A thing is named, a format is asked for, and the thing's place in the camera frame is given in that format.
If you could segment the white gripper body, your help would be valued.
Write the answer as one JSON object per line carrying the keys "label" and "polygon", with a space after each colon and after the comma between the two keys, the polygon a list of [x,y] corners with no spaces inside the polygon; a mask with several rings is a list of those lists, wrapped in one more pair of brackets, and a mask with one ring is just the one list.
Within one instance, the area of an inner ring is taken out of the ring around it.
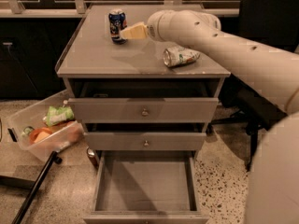
{"label": "white gripper body", "polygon": [[149,16],[147,28],[149,37],[160,42],[178,42],[175,25],[178,23],[175,10],[161,10]]}

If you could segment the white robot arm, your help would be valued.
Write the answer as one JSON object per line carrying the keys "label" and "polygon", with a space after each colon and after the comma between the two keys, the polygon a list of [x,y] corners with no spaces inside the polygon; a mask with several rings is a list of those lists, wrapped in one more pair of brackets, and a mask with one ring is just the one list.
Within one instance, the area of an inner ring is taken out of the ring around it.
{"label": "white robot arm", "polygon": [[299,224],[299,57],[229,35],[217,17],[162,10],[121,31],[198,50],[287,113],[262,138],[253,157],[244,224]]}

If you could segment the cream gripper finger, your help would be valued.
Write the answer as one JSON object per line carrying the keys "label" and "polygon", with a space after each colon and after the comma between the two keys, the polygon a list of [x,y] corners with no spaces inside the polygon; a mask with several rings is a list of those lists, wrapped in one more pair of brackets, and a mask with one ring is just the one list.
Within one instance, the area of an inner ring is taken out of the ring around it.
{"label": "cream gripper finger", "polygon": [[138,22],[120,31],[123,39],[145,39],[148,37],[148,28],[144,22]]}

